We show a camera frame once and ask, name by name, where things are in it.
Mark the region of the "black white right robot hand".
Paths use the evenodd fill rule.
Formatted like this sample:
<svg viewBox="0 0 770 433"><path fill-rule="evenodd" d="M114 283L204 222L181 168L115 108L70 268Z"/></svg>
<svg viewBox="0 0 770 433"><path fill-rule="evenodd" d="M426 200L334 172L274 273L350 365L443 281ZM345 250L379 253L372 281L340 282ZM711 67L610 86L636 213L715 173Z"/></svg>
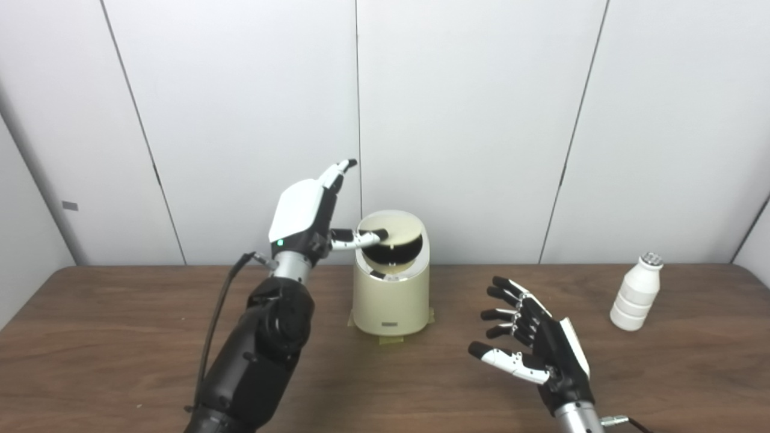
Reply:
<svg viewBox="0 0 770 433"><path fill-rule="evenodd" d="M502 299L509 308L492 308L479 314L484 321L500 323L486 331L487 338L511 336L528 352L471 342L471 356L520 380L537 386L550 416L566 405L594 405L590 365L569 318L555 319L539 299L514 280L495 275L487 296Z"/></svg>

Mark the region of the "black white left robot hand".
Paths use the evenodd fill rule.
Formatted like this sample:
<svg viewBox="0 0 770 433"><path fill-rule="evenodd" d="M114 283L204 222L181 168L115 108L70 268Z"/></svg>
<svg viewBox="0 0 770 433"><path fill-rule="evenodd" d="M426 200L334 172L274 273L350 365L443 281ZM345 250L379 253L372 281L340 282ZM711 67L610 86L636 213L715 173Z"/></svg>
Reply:
<svg viewBox="0 0 770 433"><path fill-rule="evenodd" d="M389 238L384 228L358 231L331 227L338 193L347 171L355 165L356 159L345 159L331 165L319 178L301 180L282 192L268 233L273 259L280 253L299 253L316 266L333 250L362 249Z"/></svg>

